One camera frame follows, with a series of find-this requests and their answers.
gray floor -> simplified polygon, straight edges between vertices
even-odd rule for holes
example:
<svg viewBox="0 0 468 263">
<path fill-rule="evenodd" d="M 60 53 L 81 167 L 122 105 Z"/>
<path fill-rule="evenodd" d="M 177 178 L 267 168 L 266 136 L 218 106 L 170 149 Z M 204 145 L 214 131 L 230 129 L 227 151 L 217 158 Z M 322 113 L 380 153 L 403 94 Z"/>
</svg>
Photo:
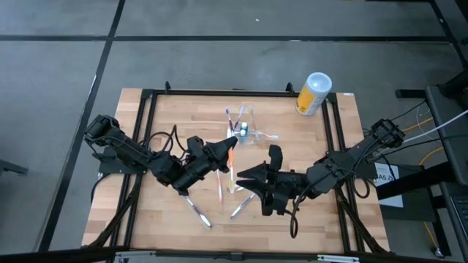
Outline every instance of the gray floor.
<svg viewBox="0 0 468 263">
<path fill-rule="evenodd" d="M 116 0 L 0 2 L 0 34 L 108 33 Z M 468 37 L 452 0 L 438 1 L 454 34 Z M 127 0 L 117 35 L 443 35 L 425 3 L 295 0 Z M 102 42 L 0 42 L 0 158 L 30 168 L 26 177 L 0 178 L 0 254 L 33 251 L 51 202 Z M 409 109 L 418 100 L 397 100 L 397 88 L 424 88 L 461 71 L 448 45 L 320 42 L 115 42 L 91 114 L 113 114 L 122 88 L 284 89 L 300 87 L 311 72 L 326 72 L 334 91 L 353 92 L 361 122 Z M 399 120 L 415 123 L 415 113 Z M 416 164 L 438 144 L 392 156 Z M 444 160 L 437 154 L 428 164 Z M 52 242 L 77 248 L 89 211 L 97 160 L 82 147 Z M 444 218 L 451 259 L 461 261 Z M 434 258 L 421 222 L 385 220 L 392 251 Z"/>
</svg>

wooden tabletop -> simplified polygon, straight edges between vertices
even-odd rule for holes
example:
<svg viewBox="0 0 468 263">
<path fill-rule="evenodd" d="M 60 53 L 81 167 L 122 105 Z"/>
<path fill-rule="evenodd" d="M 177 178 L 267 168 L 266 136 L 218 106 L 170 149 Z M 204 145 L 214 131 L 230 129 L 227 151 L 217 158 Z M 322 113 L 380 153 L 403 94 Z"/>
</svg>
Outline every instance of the wooden tabletop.
<svg viewBox="0 0 468 263">
<path fill-rule="evenodd" d="M 140 101 L 141 89 L 125 88 L 116 110 L 116 118 L 126 135 L 131 137 Z M 353 94 L 337 94 L 344 138 L 347 147 L 363 139 L 361 122 Z M 299 115 L 294 107 L 295 98 L 267 98 L 246 96 L 182 96 L 159 95 L 152 126 L 154 132 L 170 132 L 177 124 L 181 143 L 199 136 L 205 142 L 218 142 L 226 137 L 226 106 L 236 119 L 241 105 L 254 108 L 254 119 L 258 130 L 279 135 L 277 141 L 254 145 L 237 145 L 234 150 L 234 170 L 240 172 L 264 160 L 269 161 L 268 146 L 277 144 L 283 151 L 282 169 L 305 172 L 327 150 L 322 111 L 314 116 Z M 333 142 L 338 149 L 333 111 L 329 116 L 333 131 Z M 141 127 L 143 138 L 149 103 Z M 246 111 L 241 119 L 250 123 Z M 151 148 L 159 150 L 166 139 L 156 136 Z M 174 145 L 172 154 L 180 156 L 182 151 Z M 111 175 L 97 187 L 89 213 L 83 244 L 92 242 L 105 228 L 116 211 L 121 190 L 122 175 Z M 132 248 L 173 249 L 193 251 L 250 251 L 290 253 L 342 253 L 343 245 L 336 206 L 335 194 L 330 191 L 320 197 L 307 199 L 298 212 L 299 232 L 295 239 L 290 237 L 290 217 L 262 216 L 260 200 L 255 197 L 238 216 L 230 220 L 230 214 L 250 194 L 247 190 L 231 194 L 227 190 L 229 174 L 222 174 L 223 204 L 217 197 L 216 173 L 206 175 L 189 189 L 192 201 L 206 214 L 213 228 L 206 227 L 185 200 L 172 187 L 159 184 L 149 172 L 143 176 L 138 202 Z M 357 180 L 358 190 L 364 192 L 363 184 Z M 388 249 L 385 227 L 375 189 L 367 199 L 356 197 L 362 222 L 377 242 Z M 118 244 L 123 243 L 127 216 L 121 225 Z M 352 224 L 348 219 L 351 247 L 356 248 Z"/>
</svg>

white cable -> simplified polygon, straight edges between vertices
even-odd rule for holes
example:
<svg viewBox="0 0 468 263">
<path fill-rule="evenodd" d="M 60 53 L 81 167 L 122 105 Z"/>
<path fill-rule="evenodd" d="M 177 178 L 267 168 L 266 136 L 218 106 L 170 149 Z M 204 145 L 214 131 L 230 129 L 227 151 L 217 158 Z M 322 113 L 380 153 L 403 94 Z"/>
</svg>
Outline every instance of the white cable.
<svg viewBox="0 0 468 263">
<path fill-rule="evenodd" d="M 416 110 L 416 123 L 418 124 L 419 130 L 420 130 L 422 133 L 424 133 L 423 128 L 421 128 L 421 125 L 419 124 L 419 116 L 420 116 L 420 114 L 419 114 L 419 107 L 418 107 L 418 109 Z M 428 137 L 430 140 L 433 140 L 433 139 L 434 139 L 434 138 L 430 137 L 429 135 L 426 135 L 426 137 Z"/>
<path fill-rule="evenodd" d="M 448 124 L 454 122 L 455 120 L 457 120 L 458 118 L 460 118 L 461 116 L 463 116 L 463 115 L 465 115 L 467 113 L 468 113 L 468 110 L 465 110 L 462 113 L 458 114 L 456 117 L 454 117 L 451 120 L 447 121 L 446 123 L 442 124 L 441 126 L 435 127 L 432 130 L 426 131 L 423 134 L 419 134 L 418 136 L 414 136 L 413 138 L 409 138 L 408 140 L 403 141 L 403 143 L 407 143 L 407 142 L 410 142 L 412 140 L 416 140 L 417 138 L 420 138 L 422 136 L 426 136 L 427 134 L 430 134 L 431 132 L 435 132 L 436 130 L 438 130 L 438 129 L 444 127 L 444 126 L 447 126 Z"/>
</svg>

